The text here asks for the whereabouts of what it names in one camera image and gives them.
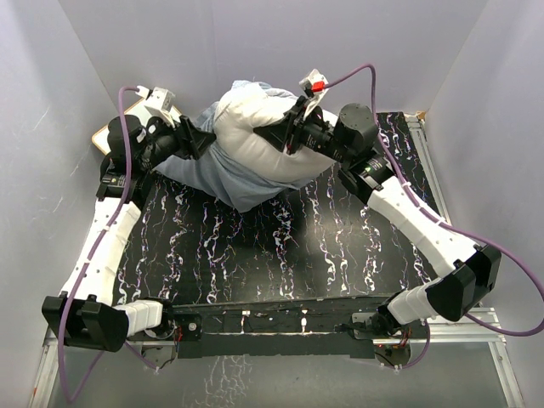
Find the white pillow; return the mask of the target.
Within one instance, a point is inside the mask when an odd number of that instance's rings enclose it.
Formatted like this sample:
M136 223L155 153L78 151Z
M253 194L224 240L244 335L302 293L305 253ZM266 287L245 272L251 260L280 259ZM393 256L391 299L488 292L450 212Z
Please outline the white pillow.
M237 80L218 101L213 131L219 147L236 163L272 182L313 179L335 161L306 146L286 152L281 139L285 114L298 97L264 82Z

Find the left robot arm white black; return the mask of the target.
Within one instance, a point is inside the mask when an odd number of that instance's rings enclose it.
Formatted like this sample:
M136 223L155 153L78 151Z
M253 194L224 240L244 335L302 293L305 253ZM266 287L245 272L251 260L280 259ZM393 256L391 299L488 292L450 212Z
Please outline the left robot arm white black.
M42 315L61 347L116 352L126 340L148 330L165 339L175 329L169 305L158 298L116 306L106 287L115 279L122 254L147 201L151 172L166 159L200 159L214 133L187 116L168 124L159 116L142 123L117 116L107 126L110 151L100 167L88 241L71 278L57 296L47 296Z

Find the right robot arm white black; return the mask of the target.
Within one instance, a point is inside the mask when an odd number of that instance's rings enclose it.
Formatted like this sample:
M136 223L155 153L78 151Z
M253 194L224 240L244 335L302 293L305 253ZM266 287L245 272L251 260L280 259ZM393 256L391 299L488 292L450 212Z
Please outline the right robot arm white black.
M395 293L353 328L398 337L416 320L440 316L459 321L494 288L501 253L451 231L424 201L410 198L409 185L375 147L379 129L369 107L347 104L330 124L321 109L307 112L308 105L300 97L279 121L255 128L255 134L281 152L307 147L337 162L337 176L348 192L399 230L437 275Z

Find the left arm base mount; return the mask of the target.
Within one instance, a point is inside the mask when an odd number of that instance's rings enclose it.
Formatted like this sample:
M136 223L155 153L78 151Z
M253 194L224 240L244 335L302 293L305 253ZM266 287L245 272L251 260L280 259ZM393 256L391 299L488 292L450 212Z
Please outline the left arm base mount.
M157 327L144 329L142 341L126 341L125 347L157 374L179 357L183 340L201 339L201 327L198 314L177 314Z

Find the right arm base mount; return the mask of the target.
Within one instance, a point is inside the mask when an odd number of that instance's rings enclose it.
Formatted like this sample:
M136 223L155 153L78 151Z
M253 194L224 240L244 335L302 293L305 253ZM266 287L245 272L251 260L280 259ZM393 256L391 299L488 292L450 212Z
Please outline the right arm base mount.
M370 313L367 317L360 317L362 314L363 312L352 314L347 323L336 325L334 331L336 333L345 332L354 340L360 339L358 336L363 336L367 340L374 340L382 337L395 338L399 334L399 341L392 349L402 349L408 345L413 334L413 328L415 327L414 322L407 324L399 323L385 306L380 306L375 313ZM385 354L375 352L374 355L378 356L378 361L382 369L388 368L398 374L402 370L417 365L426 356L431 340L430 327L426 320L420 320L419 326L423 329L425 338L421 353L415 359L409 358L405 363L395 363Z

